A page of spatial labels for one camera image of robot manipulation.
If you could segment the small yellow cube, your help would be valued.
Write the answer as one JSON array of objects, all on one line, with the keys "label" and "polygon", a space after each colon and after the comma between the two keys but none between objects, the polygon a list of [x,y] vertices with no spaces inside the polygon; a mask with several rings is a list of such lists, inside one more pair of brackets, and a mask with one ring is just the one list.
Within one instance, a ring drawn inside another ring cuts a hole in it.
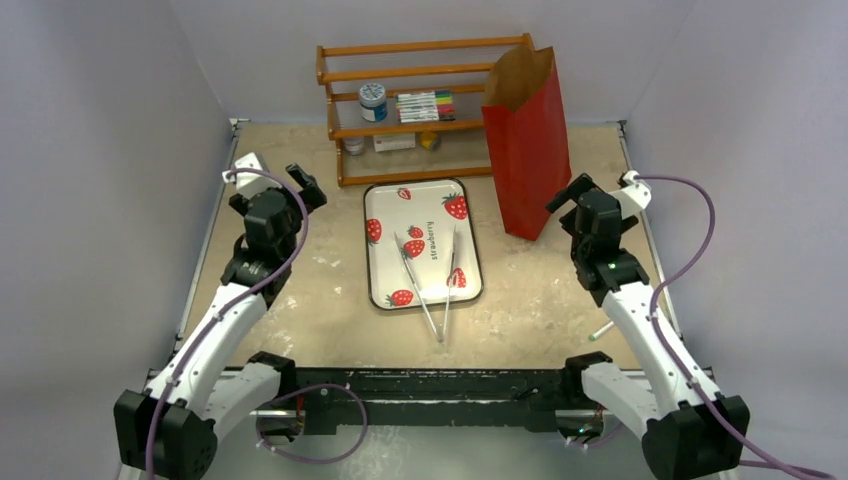
[{"label": "small yellow cube", "polygon": [[440,145],[440,137],[434,132],[421,132],[418,140],[420,145],[428,151],[434,151]]}]

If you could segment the strawberry print white tray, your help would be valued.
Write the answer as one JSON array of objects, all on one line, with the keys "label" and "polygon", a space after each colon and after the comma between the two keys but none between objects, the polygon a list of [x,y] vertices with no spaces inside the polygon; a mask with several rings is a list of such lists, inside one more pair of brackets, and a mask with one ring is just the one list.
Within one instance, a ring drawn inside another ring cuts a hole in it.
[{"label": "strawberry print white tray", "polygon": [[455,248],[451,303],[474,301],[484,281],[465,186],[457,179],[372,185],[363,195],[368,296],[384,311],[420,305],[403,269],[394,233],[420,279],[447,282]]}]

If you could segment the small white bottle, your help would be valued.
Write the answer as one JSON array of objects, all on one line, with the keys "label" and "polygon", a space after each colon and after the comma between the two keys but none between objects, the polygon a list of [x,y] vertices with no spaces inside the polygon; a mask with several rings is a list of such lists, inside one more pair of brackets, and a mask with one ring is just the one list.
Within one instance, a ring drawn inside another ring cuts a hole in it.
[{"label": "small white bottle", "polygon": [[345,137],[342,139],[342,145],[349,155],[361,155],[365,151],[365,138]]}]

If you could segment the blue label white jar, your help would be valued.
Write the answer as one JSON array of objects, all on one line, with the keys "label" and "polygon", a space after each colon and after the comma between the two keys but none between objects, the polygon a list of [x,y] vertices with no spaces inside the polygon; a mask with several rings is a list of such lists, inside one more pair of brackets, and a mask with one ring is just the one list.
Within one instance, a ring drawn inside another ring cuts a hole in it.
[{"label": "blue label white jar", "polygon": [[369,122],[381,122],[388,114],[387,90],[375,82],[364,84],[358,91],[362,117]]}]

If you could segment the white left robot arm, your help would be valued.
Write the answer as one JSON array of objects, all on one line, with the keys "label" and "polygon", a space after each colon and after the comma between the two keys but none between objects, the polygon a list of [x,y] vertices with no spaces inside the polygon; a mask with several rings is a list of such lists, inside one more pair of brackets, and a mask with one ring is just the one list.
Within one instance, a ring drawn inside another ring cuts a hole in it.
[{"label": "white left robot arm", "polygon": [[228,359],[269,310],[292,273],[309,228],[327,202],[314,176],[286,167],[289,186],[253,156],[223,172],[236,187],[229,205],[244,232],[207,312],[167,365],[141,392],[124,391],[113,408],[124,465],[147,479],[200,479],[220,442],[254,408],[284,409],[297,399],[294,361],[259,352],[237,376],[221,378]]}]

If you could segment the pack of coloured markers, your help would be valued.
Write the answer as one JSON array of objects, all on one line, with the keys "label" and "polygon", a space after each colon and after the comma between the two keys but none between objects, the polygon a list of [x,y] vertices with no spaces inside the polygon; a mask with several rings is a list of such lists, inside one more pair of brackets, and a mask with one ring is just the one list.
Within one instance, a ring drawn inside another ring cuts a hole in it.
[{"label": "pack of coloured markers", "polygon": [[456,117],[451,90],[398,94],[395,105],[402,124],[447,122]]}]

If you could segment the green cap white marker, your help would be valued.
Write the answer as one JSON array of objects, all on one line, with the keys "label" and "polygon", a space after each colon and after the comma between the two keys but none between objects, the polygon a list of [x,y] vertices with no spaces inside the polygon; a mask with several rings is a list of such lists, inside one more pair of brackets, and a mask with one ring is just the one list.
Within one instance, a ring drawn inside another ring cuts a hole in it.
[{"label": "green cap white marker", "polygon": [[615,326],[615,324],[612,321],[609,321],[608,323],[603,325],[601,328],[599,328],[598,330],[596,330],[595,332],[590,334],[588,336],[588,339],[591,342],[597,341],[600,337],[602,337],[605,333],[607,333],[609,330],[611,330],[614,326]]}]

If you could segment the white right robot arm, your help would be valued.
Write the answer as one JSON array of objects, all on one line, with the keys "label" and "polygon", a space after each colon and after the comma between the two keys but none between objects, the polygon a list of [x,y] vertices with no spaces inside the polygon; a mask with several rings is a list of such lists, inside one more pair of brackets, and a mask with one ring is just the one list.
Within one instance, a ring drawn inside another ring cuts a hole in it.
[{"label": "white right robot arm", "polygon": [[621,245],[651,201],[634,171],[606,192],[587,174],[547,204],[574,207],[559,222],[571,237],[570,258],[581,286],[622,333],[649,385],[640,386],[600,353],[566,362],[564,399],[576,407],[594,401],[639,438],[657,479],[696,479],[737,468],[750,412],[726,396],[697,365],[654,298],[646,270]]}]

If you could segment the orange wooden shelf rack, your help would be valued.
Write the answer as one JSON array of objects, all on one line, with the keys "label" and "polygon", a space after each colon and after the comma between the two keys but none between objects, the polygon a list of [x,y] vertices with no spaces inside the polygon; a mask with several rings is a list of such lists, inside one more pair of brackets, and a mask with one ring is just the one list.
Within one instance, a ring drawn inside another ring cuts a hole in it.
[{"label": "orange wooden shelf rack", "polygon": [[419,65],[370,70],[333,70],[330,59],[373,57],[390,54],[433,54],[443,51],[495,47],[532,47],[533,37],[525,32],[517,36],[418,41],[345,47],[316,47],[315,77],[324,89],[326,131],[336,150],[336,180],[340,187],[434,180],[445,177],[489,176],[489,166],[448,168],[435,171],[352,175],[346,172],[344,142],[355,137],[418,135],[451,131],[477,130],[481,119],[460,120],[456,99],[461,95],[480,94],[481,83],[429,87],[387,88],[382,80],[417,77],[447,77],[489,72],[492,62]]}]

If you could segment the small white box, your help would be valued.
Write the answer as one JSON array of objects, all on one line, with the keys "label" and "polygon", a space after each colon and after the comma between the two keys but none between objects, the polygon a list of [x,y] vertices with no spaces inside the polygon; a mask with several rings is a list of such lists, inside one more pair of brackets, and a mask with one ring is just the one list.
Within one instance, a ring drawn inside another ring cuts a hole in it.
[{"label": "small white box", "polygon": [[373,136],[374,150],[377,153],[413,149],[417,145],[415,133],[381,134]]}]

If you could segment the red paper bag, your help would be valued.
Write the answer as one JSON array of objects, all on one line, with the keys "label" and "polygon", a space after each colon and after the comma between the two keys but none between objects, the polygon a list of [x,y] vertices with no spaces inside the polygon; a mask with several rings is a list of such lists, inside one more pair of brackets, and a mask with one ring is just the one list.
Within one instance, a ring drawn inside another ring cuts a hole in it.
[{"label": "red paper bag", "polygon": [[518,45],[484,85],[482,116],[504,231],[536,240],[546,204],[571,181],[564,102],[551,47]]}]

